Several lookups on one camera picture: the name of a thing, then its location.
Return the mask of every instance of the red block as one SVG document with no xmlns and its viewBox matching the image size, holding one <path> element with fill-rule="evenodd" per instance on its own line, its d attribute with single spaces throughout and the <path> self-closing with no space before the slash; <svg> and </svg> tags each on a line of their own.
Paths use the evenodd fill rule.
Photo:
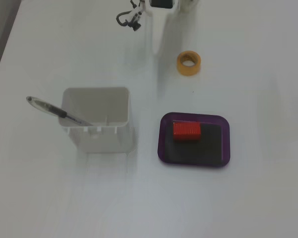
<svg viewBox="0 0 298 238">
<path fill-rule="evenodd" d="M 173 139 L 178 141 L 199 140 L 201 128 L 199 122 L 174 122 Z"/>
</svg>

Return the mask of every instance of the white table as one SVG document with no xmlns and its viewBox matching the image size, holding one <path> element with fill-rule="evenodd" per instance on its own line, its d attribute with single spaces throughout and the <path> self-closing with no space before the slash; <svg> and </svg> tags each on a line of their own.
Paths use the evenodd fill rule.
<svg viewBox="0 0 298 238">
<path fill-rule="evenodd" d="M 0 238 L 298 238 L 298 0 L 202 0 L 151 55 L 151 19 L 129 2 L 25 0 L 0 64 Z M 200 54 L 179 75 L 176 57 Z M 138 149 L 83 155 L 28 95 L 60 105 L 68 87 L 127 86 Z M 230 123 L 223 169 L 157 156 L 168 112 Z"/>
</svg>

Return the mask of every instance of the black cable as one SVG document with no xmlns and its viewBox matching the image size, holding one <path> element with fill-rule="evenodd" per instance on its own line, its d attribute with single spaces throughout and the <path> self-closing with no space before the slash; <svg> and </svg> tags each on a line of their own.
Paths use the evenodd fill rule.
<svg viewBox="0 0 298 238">
<path fill-rule="evenodd" d="M 127 26 L 127 25 L 128 25 L 128 21 L 127 21 L 127 20 L 125 20 L 125 22 L 122 23 L 122 22 L 119 20 L 119 17 L 121 17 L 122 15 L 127 15 L 127 14 L 129 14 L 130 12 L 131 12 L 131 11 L 125 11 L 125 12 L 119 13 L 119 14 L 117 15 L 116 20 L 117 20 L 117 22 L 118 22 L 119 25 L 121 25 L 121 26 Z"/>
<path fill-rule="evenodd" d="M 137 5 L 133 2 L 133 0 L 130 0 L 130 3 L 133 5 L 134 9 L 137 7 Z"/>
</svg>

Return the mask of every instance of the white container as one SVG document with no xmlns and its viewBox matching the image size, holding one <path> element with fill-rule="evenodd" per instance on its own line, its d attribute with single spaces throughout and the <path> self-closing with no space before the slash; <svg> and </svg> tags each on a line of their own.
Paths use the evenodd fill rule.
<svg viewBox="0 0 298 238">
<path fill-rule="evenodd" d="M 77 126 L 59 118 L 80 151 L 129 153 L 134 149 L 127 88 L 69 88 L 63 93 L 62 109 L 94 125 Z"/>
</svg>

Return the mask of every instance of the tape roll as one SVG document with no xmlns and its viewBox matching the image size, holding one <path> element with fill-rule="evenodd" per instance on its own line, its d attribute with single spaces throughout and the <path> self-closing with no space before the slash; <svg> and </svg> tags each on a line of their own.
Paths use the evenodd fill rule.
<svg viewBox="0 0 298 238">
<path fill-rule="evenodd" d="M 186 66 L 183 64 L 185 61 L 191 61 L 193 66 Z M 201 57 L 194 51 L 185 51 L 179 54 L 177 59 L 177 69 L 179 73 L 184 76 L 191 76 L 197 74 L 201 67 Z"/>
</svg>

